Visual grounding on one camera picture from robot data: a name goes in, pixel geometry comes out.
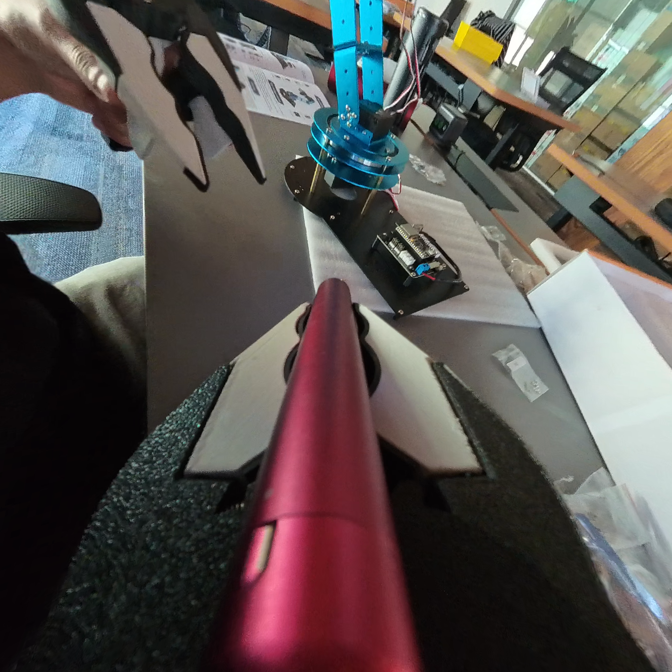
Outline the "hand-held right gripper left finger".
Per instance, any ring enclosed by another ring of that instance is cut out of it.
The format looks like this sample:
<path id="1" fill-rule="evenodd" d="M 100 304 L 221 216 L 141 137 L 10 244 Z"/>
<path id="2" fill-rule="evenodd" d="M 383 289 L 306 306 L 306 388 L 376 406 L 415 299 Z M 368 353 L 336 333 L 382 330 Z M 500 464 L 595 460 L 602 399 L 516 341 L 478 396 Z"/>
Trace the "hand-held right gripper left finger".
<path id="1" fill-rule="evenodd" d="M 184 468 L 187 478 L 231 478 L 268 447 L 286 391 L 284 368 L 298 345 L 300 304 L 236 357 Z"/>

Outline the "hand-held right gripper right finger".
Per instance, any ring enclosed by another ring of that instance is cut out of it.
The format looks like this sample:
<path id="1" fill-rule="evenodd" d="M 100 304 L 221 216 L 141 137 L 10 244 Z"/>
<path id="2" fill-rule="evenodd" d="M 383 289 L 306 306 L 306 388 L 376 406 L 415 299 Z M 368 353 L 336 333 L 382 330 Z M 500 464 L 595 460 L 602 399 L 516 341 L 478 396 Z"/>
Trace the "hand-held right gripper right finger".
<path id="1" fill-rule="evenodd" d="M 369 308 L 357 308 L 380 367 L 370 397 L 379 436 L 425 473 L 483 473 L 429 356 Z"/>

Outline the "red electric screwdriver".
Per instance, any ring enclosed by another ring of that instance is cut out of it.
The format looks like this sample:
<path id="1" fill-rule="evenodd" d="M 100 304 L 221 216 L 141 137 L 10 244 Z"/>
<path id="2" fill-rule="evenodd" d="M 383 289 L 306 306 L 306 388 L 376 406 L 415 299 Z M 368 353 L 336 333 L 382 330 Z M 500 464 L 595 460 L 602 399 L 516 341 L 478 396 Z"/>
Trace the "red electric screwdriver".
<path id="1" fill-rule="evenodd" d="M 422 671 L 351 295 L 300 338 L 201 671 Z"/>

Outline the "blue toy robot arm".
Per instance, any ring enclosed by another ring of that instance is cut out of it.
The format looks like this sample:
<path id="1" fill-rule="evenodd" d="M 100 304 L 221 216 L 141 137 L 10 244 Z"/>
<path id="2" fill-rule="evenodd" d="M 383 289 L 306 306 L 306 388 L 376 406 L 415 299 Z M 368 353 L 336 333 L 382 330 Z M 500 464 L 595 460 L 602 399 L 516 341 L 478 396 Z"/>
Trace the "blue toy robot arm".
<path id="1" fill-rule="evenodd" d="M 409 152 L 393 131 L 392 114 L 383 108 L 382 1 L 331 1 L 330 12 L 337 106 L 315 112 L 308 156 L 290 161 L 285 182 L 302 207 L 324 220 L 394 317 L 412 315 L 468 287 L 463 280 L 405 288 L 371 252 L 377 235 L 409 223 L 390 193 Z"/>

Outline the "person's left hand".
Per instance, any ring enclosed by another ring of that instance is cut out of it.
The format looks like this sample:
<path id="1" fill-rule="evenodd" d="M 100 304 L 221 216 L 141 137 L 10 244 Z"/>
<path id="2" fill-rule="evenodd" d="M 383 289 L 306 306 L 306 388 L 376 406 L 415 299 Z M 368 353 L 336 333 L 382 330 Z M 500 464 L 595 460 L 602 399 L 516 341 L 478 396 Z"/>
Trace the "person's left hand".
<path id="1" fill-rule="evenodd" d="M 127 112 L 112 72 L 83 41 L 63 1 L 1 2 L 1 101 L 44 94 L 81 112 L 131 149 Z"/>

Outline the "printed instruction booklet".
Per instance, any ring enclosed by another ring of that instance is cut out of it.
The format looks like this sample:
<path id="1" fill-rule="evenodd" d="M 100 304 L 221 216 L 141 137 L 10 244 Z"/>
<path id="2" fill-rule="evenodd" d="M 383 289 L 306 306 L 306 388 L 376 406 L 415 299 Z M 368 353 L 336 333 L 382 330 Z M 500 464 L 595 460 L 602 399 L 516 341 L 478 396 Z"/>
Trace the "printed instruction booklet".
<path id="1" fill-rule="evenodd" d="M 311 125 L 317 110 L 331 106 L 307 64 L 224 34 L 219 38 L 249 112 Z"/>

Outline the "small clear screw bag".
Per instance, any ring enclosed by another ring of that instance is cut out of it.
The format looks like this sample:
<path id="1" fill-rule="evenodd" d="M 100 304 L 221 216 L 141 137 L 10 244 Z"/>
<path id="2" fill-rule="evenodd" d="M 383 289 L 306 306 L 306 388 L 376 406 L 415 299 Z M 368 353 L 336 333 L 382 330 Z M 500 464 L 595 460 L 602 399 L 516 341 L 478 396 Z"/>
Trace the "small clear screw bag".
<path id="1" fill-rule="evenodd" d="M 504 370 L 510 375 L 518 389 L 530 402 L 534 402 L 549 390 L 536 374 L 524 353 L 514 344 L 510 344 L 492 354 Z"/>

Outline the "person's beige pants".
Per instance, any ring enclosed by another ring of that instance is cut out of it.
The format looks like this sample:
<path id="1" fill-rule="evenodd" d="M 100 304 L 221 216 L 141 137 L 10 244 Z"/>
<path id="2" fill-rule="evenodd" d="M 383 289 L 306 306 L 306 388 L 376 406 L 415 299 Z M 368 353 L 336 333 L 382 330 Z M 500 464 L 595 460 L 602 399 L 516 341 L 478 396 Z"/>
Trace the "person's beige pants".
<path id="1" fill-rule="evenodd" d="M 54 283 L 87 318 L 122 372 L 124 390 L 147 424 L 145 256 L 114 259 Z"/>

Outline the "crumpled clear plastic bag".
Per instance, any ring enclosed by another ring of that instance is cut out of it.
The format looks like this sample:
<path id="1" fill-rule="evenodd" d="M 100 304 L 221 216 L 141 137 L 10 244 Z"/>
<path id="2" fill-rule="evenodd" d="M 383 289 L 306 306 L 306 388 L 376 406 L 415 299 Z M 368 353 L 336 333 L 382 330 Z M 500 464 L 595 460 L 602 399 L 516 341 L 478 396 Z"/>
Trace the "crumpled clear plastic bag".
<path id="1" fill-rule="evenodd" d="M 440 167 L 436 167 L 412 153 L 409 155 L 408 162 L 418 174 L 422 175 L 430 183 L 438 186 L 445 185 L 446 174 Z"/>
<path id="2" fill-rule="evenodd" d="M 496 226 L 477 224 L 483 238 L 493 249 L 503 269 L 516 287 L 523 293 L 530 293 L 546 279 L 548 273 L 542 265 L 531 264 L 516 256 L 506 245 L 504 234 Z"/>

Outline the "person's black top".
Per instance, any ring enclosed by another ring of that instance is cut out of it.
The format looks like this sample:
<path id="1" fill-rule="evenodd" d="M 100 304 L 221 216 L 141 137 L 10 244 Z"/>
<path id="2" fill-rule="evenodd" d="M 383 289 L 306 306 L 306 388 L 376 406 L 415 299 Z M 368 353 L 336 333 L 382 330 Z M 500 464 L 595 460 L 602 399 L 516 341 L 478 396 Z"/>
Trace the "person's black top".
<path id="1" fill-rule="evenodd" d="M 1 234 L 1 670 L 40 629 L 99 500 L 142 440 L 93 322 Z"/>

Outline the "black cylinder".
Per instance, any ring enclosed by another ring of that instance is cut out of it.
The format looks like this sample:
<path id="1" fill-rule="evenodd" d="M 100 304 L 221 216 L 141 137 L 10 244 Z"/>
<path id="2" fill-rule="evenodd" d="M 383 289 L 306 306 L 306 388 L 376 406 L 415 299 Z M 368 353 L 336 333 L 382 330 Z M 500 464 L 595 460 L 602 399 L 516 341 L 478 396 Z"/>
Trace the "black cylinder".
<path id="1" fill-rule="evenodd" d="M 397 135 L 422 103 L 422 77 L 447 29 L 443 17 L 420 6 L 402 33 L 399 59 L 383 102 L 383 108 L 392 114 L 392 128 Z"/>

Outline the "white box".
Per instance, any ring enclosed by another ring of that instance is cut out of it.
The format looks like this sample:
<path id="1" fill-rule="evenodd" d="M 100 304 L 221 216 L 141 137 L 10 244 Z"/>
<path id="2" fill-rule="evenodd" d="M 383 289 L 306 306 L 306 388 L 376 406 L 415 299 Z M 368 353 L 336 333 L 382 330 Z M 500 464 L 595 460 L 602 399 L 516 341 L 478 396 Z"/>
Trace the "white box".
<path id="1" fill-rule="evenodd" d="M 591 251 L 528 300 L 617 483 L 671 539 L 671 285 Z"/>

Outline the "clear bag white label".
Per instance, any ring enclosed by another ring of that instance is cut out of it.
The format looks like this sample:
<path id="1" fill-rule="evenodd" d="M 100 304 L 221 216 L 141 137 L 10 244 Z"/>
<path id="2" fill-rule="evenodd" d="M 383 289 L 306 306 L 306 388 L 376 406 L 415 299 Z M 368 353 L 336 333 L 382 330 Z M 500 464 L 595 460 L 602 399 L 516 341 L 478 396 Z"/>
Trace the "clear bag white label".
<path id="1" fill-rule="evenodd" d="M 588 518 L 629 567 L 642 567 L 671 588 L 671 545 L 647 501 L 600 468 L 583 483 L 572 476 L 553 482 L 567 508 Z"/>

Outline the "black flat panel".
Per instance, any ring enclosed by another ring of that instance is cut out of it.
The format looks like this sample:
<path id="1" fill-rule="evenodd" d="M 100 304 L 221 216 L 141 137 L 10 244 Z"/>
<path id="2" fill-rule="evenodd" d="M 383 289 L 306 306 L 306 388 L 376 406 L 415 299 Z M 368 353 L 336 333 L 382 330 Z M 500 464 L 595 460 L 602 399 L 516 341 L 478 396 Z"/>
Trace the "black flat panel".
<path id="1" fill-rule="evenodd" d="M 474 164 L 464 150 L 457 147 L 450 148 L 446 161 L 489 210 L 519 212 L 518 208 Z"/>

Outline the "yellow box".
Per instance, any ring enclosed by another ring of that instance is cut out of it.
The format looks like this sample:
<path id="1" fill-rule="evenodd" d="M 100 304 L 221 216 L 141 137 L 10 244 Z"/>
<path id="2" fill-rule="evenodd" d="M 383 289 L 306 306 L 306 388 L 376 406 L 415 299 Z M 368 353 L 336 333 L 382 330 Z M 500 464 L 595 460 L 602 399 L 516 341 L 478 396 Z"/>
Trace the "yellow box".
<path id="1" fill-rule="evenodd" d="M 453 47 L 474 55 L 487 64 L 494 64 L 503 51 L 501 43 L 465 21 L 459 24 Z"/>

